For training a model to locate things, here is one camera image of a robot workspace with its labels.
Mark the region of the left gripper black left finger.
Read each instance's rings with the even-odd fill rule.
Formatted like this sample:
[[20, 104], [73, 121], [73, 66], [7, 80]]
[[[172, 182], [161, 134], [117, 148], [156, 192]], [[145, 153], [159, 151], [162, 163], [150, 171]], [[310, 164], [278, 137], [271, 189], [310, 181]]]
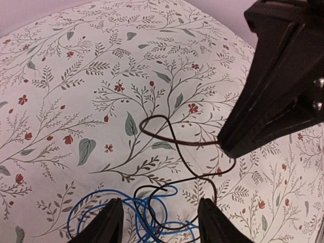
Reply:
[[122, 200], [113, 198], [85, 229], [68, 243], [121, 243], [123, 227]]

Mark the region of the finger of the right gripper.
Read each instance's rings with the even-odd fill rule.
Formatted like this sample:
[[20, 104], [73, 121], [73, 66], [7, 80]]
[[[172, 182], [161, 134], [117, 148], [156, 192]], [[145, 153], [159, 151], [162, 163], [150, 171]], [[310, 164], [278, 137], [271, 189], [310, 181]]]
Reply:
[[229, 157], [323, 122], [323, 1], [256, 1], [244, 16], [258, 42], [217, 137]]

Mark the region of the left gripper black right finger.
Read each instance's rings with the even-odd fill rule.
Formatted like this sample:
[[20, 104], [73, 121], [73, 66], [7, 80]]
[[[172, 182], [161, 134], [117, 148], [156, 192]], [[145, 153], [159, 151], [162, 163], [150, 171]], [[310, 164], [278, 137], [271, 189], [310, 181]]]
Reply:
[[199, 201], [198, 225], [200, 242], [204, 243], [252, 243], [240, 232], [209, 198]]

